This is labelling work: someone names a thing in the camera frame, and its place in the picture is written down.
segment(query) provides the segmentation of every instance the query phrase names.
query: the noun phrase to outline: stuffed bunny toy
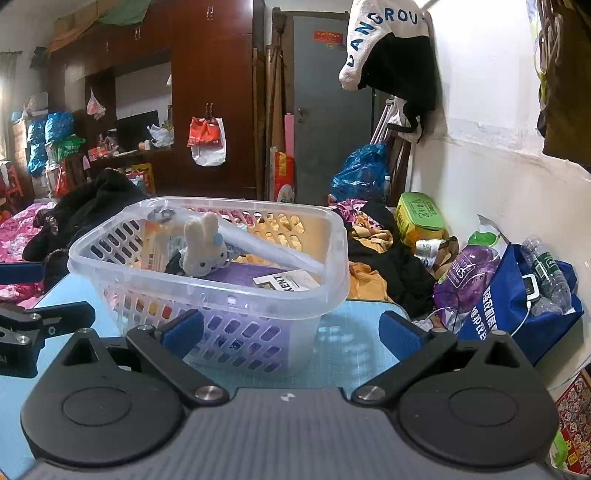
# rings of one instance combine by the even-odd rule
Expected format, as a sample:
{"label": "stuffed bunny toy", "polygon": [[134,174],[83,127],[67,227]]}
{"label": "stuffed bunny toy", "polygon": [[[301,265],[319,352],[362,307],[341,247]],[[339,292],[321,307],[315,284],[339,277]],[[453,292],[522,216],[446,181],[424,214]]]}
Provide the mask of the stuffed bunny toy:
{"label": "stuffed bunny toy", "polygon": [[217,215],[213,212],[185,223],[187,248],[181,251],[180,264],[188,277],[204,277],[226,265],[228,249],[218,229]]}

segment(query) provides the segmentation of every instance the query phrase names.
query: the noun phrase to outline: blue plastic bag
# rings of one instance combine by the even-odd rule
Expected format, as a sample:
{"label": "blue plastic bag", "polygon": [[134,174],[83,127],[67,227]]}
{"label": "blue plastic bag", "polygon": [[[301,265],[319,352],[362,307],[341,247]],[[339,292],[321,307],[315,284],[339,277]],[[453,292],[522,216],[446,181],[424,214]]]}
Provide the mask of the blue plastic bag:
{"label": "blue plastic bag", "polygon": [[44,118],[43,120],[33,120],[31,122],[27,133],[27,142],[29,143],[29,145],[45,143],[46,123],[47,118]]}
{"label": "blue plastic bag", "polygon": [[38,143],[31,145],[31,157],[27,169],[33,177],[40,177],[47,163],[47,151],[45,144]]}
{"label": "blue plastic bag", "polygon": [[355,150],[331,181],[331,194],[346,199],[379,200],[383,194],[386,144],[365,145]]}
{"label": "blue plastic bag", "polygon": [[[572,265],[559,261],[556,263],[564,273],[572,293],[577,283]],[[527,314],[522,276],[530,273],[531,269],[521,255],[521,246],[510,245],[490,285],[462,325],[458,338],[484,340],[491,329],[514,333]],[[583,315],[581,301],[574,293],[572,298],[575,310],[573,313],[557,315],[547,312],[537,317],[530,314],[514,335],[513,340],[532,365],[535,365]]]}
{"label": "blue plastic bag", "polygon": [[45,143],[61,140],[74,133],[74,117],[70,112],[50,113],[45,124]]}

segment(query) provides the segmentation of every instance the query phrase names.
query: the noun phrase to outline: blue table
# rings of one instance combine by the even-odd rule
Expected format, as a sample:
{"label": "blue table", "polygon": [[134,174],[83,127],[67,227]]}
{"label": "blue table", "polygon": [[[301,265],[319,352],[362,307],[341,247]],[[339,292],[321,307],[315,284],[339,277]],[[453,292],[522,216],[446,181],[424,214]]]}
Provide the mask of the blue table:
{"label": "blue table", "polygon": [[[38,304],[40,307],[85,300],[96,310],[93,328],[100,336],[120,333],[106,306],[92,285],[82,277],[68,275]],[[266,380],[213,368],[198,367],[201,372],[233,394],[238,387],[307,388],[342,387],[349,396],[398,361],[379,341],[378,320],[386,310],[406,316],[397,305],[381,302],[346,301],[325,315],[316,335],[314,355],[297,375],[280,380]],[[37,362],[39,375],[34,379],[0,376],[0,470],[16,480],[34,459],[20,425],[20,410],[37,379],[47,369],[68,336],[48,339]]]}

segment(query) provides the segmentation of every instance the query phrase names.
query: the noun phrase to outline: red stool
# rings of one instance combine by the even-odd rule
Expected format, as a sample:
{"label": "red stool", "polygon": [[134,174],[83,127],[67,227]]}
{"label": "red stool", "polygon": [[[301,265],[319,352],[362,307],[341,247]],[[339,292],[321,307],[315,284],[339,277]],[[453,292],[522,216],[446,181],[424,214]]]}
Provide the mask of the red stool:
{"label": "red stool", "polygon": [[22,192],[21,182],[18,181],[17,171],[14,168],[14,165],[8,167],[8,183],[9,185],[6,185],[6,201],[12,208],[12,211],[16,212],[16,206],[14,205],[14,200],[11,195],[18,193],[22,199],[25,194]]}

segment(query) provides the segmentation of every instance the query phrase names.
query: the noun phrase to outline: water bottle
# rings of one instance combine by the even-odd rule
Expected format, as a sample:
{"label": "water bottle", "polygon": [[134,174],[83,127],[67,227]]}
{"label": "water bottle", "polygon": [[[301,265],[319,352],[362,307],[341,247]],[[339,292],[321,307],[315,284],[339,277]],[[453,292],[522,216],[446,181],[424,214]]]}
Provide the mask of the water bottle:
{"label": "water bottle", "polygon": [[386,203],[390,198],[390,190],[392,188],[390,185],[390,179],[390,175],[386,175],[384,177],[384,184],[382,185],[382,201],[384,203]]}
{"label": "water bottle", "polygon": [[554,313],[555,315],[562,315],[562,308],[558,305],[552,303],[546,297],[540,297],[540,299],[534,303],[534,306],[531,308],[531,314],[534,317],[539,317],[543,313]]}
{"label": "water bottle", "polygon": [[521,245],[521,253],[538,281],[541,294],[563,313],[573,308],[569,284],[540,237],[532,235]]}

